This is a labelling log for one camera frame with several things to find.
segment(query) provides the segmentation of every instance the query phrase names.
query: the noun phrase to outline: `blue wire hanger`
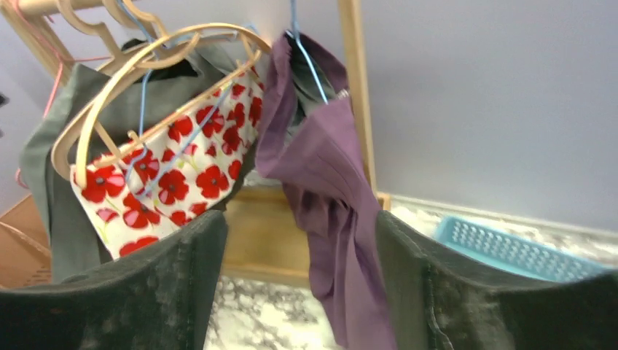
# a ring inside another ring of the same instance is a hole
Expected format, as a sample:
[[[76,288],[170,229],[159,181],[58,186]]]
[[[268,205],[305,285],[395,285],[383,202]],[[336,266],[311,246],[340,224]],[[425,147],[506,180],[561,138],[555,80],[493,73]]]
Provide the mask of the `blue wire hanger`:
[[[146,37],[146,40],[148,41],[148,43],[153,43],[155,42],[155,38],[153,38],[148,31],[144,28],[144,26],[141,24],[141,22],[135,17],[133,16],[133,13],[131,13],[131,11],[129,11],[127,9],[127,7],[125,6],[125,4],[122,2],[122,0],[117,0],[118,5],[120,6],[120,8],[122,9],[122,11],[124,11],[124,13],[138,26],[138,28],[141,30],[141,32],[144,34],[144,36]],[[157,54],[157,52],[154,52],[154,56],[158,59],[159,55]],[[146,89],[148,86],[148,81],[150,80],[150,76],[152,75],[153,70],[149,69],[148,72],[146,73],[146,75],[144,75],[144,78],[141,81],[141,100],[140,100],[140,104],[139,104],[139,126],[138,126],[138,135],[141,136],[144,133],[144,115],[146,113]],[[144,145],[144,148],[141,151],[141,154],[138,155],[137,157],[134,157],[131,162],[129,163],[127,172],[125,174],[125,181],[126,183],[128,183],[130,175],[131,175],[131,171],[133,170],[133,167],[135,166],[135,164],[144,159],[144,157],[146,157],[146,154],[148,154],[148,149],[146,148],[146,145]]]
[[[318,89],[320,90],[320,96],[324,100],[324,103],[328,104],[328,100],[326,99],[326,93],[324,93],[324,88],[322,87],[322,84],[320,83],[320,78],[318,77],[318,74],[316,73],[316,68],[313,67],[313,63],[311,63],[311,58],[309,57],[307,50],[305,50],[305,48],[302,46],[302,43],[300,42],[300,31],[298,30],[296,0],[290,0],[290,5],[292,8],[292,32],[290,33],[290,31],[287,31],[287,34],[295,40],[296,45],[298,45],[298,48],[300,49],[300,52],[302,53],[303,56],[305,56],[305,60],[307,60],[307,64],[309,65],[309,69],[311,70],[311,74],[313,75],[313,79],[316,81],[316,84],[318,85]]]

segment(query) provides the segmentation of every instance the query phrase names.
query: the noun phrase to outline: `gray garment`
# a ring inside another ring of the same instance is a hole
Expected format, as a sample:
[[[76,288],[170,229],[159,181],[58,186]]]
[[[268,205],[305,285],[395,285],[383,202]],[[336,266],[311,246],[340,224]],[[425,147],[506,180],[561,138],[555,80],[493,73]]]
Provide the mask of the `gray garment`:
[[[296,107],[296,112],[288,125],[286,142],[292,140],[294,134],[300,128],[302,121],[305,119],[305,116],[311,115],[315,108],[324,104],[324,100],[320,94],[320,89],[318,88],[316,79],[311,72],[311,68],[309,68],[307,59],[300,52],[300,48],[295,43],[291,43],[290,46],[292,53],[289,59],[289,64],[292,70],[292,82],[296,88],[298,104]],[[322,68],[311,56],[309,56],[309,59],[311,60],[313,68],[316,70],[316,74],[320,81],[320,86],[322,86],[322,89],[324,90],[326,99],[332,100],[333,98],[336,98],[337,92],[335,92],[335,89],[332,87]]]
[[[215,44],[197,49],[187,60],[197,77],[148,83],[146,129],[235,69],[234,62]],[[64,127],[101,91],[108,79],[105,74],[86,66],[75,66],[69,83],[59,93],[47,118],[35,130],[20,156],[23,180],[30,187],[50,238],[54,282],[110,260],[71,185],[55,172],[50,160],[52,146]],[[141,89],[141,83],[131,85],[98,118],[117,144],[127,141],[127,131],[138,128]],[[90,157],[104,151],[107,148],[99,139],[91,141]]]

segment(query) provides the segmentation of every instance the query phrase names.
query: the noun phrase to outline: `marble floor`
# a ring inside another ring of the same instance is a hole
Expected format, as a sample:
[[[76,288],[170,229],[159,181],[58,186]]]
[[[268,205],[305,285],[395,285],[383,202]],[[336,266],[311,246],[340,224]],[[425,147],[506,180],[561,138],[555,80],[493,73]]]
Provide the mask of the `marble floor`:
[[[432,236],[442,214],[394,206],[393,214]],[[537,227],[467,217],[556,249],[618,266],[618,239],[548,233]],[[217,289],[208,350],[335,350],[326,315],[308,289],[223,277]]]

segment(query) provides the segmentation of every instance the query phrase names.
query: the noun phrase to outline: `plastic basket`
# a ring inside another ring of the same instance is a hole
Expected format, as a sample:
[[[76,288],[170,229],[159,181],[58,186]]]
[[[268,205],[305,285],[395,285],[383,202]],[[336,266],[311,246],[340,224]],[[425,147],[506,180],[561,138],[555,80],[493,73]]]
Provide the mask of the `plastic basket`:
[[[458,217],[445,217],[440,222],[436,240],[481,263],[533,279],[566,283],[611,270],[597,262]]]

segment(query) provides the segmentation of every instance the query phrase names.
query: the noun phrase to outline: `poppy print bag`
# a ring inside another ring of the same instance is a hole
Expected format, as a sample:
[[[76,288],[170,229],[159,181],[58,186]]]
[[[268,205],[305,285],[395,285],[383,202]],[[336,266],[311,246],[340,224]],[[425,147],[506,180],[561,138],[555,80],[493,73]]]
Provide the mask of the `poppy print bag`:
[[[75,196],[112,258],[163,239],[230,194],[257,138],[263,89],[255,71],[240,75],[146,140],[145,154],[139,147],[118,164],[88,165],[85,188],[75,183],[71,167]],[[160,169],[166,172],[157,176]]]

